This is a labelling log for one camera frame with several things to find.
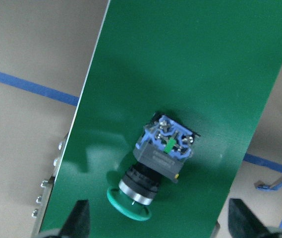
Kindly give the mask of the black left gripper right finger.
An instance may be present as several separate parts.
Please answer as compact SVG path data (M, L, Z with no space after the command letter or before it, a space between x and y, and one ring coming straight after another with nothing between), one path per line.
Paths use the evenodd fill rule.
M228 230L232 238L275 238L238 198L231 198L228 206Z

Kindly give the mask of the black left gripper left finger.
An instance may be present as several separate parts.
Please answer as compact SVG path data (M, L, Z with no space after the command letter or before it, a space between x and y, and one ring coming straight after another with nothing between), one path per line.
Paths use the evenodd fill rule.
M90 235L89 200L78 200L61 230L59 238L88 238Z

